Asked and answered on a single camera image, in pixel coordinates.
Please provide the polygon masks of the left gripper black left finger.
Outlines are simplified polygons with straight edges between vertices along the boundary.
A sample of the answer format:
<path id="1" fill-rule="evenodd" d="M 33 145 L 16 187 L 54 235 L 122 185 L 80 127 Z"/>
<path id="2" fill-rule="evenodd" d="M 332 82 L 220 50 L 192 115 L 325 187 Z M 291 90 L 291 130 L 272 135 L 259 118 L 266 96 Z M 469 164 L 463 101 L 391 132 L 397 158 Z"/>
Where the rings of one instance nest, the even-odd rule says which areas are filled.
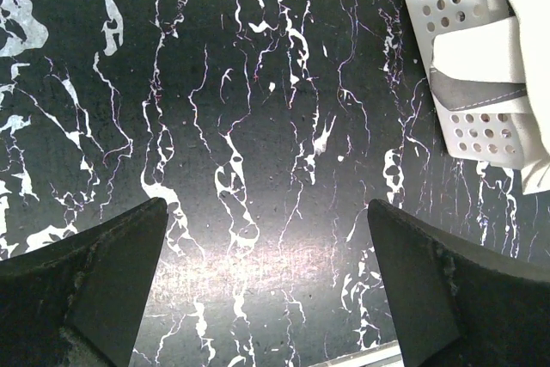
<path id="1" fill-rule="evenodd" d="M 1 263 L 3 366 L 127 366 L 162 251 L 162 198 Z"/>

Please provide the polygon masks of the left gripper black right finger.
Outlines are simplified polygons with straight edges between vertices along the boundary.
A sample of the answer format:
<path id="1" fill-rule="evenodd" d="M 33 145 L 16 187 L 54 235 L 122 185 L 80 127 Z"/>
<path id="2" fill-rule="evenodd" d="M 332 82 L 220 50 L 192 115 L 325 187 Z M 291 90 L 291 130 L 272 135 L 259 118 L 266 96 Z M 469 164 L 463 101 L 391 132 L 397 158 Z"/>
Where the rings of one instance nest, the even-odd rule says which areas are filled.
<path id="1" fill-rule="evenodd" d="M 547 366 L 549 271 L 373 199 L 368 224 L 406 366 Z"/>

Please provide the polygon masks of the white grey cuff glove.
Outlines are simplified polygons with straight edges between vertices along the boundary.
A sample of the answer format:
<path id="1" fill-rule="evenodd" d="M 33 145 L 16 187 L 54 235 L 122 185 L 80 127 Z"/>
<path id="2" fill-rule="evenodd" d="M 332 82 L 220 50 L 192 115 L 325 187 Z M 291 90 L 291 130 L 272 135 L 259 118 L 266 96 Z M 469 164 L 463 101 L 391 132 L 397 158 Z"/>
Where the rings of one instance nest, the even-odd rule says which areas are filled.
<path id="1" fill-rule="evenodd" d="M 474 0 L 492 22 L 435 38 L 435 100 L 452 113 L 498 113 L 511 120 L 526 194 L 549 188 L 549 0 Z"/>

